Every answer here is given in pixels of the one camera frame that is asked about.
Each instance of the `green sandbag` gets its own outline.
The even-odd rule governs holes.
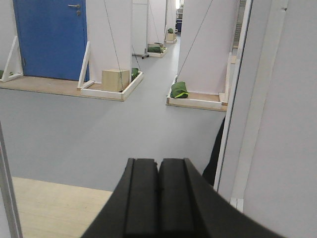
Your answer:
[[[161,49],[159,46],[148,47],[148,52],[152,53],[161,53]]]
[[[3,71],[3,70],[0,70],[0,78],[2,78],[3,73],[4,73],[4,71]]]
[[[187,98],[188,95],[185,82],[176,82],[172,85],[172,92],[170,93],[172,98]]]
[[[139,69],[138,68],[132,68],[131,81],[133,81],[138,75],[139,75]]]

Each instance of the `white partition wall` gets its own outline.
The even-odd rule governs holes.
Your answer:
[[[132,1],[105,0],[120,68],[131,68]],[[101,83],[102,70],[118,68],[104,1],[86,0],[87,37],[91,43],[90,79]],[[0,7],[0,69],[4,69],[14,36],[17,35],[12,0]]]
[[[175,32],[176,0],[167,0],[166,2],[166,29],[172,28]]]
[[[132,1],[106,0],[109,21],[121,69],[131,70]],[[104,1],[86,0],[87,33],[90,41],[90,80],[101,83],[102,70],[118,68]]]
[[[219,187],[288,238],[317,234],[316,11],[315,0],[254,0]]]
[[[149,0],[148,43],[164,43],[166,0]]]
[[[184,4],[178,81],[185,81],[191,92],[218,95],[224,88],[239,1],[213,0],[201,26],[210,2],[186,1]]]
[[[132,47],[133,54],[144,55],[148,48],[149,0],[133,0]]]

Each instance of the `wooden floor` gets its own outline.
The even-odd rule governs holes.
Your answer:
[[[210,102],[220,102],[220,98],[218,95],[206,95],[206,94],[199,94],[199,93],[189,93],[188,99],[196,99],[196,100],[204,100],[204,101],[210,101]],[[221,108],[212,108],[211,110],[214,111],[220,111],[220,112],[226,112],[227,106],[222,105]]]
[[[80,90],[77,90],[77,84],[77,81],[72,80],[23,76],[6,83],[0,82],[0,88],[80,96]]]
[[[24,238],[79,238],[112,192],[13,178]]]

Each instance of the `doorway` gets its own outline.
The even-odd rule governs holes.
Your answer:
[[[87,43],[85,0],[13,3],[24,75],[78,81]]]

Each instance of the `door handle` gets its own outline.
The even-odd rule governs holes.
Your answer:
[[[77,5],[67,5],[69,7],[76,7],[76,8],[80,8],[80,4],[77,4]]]

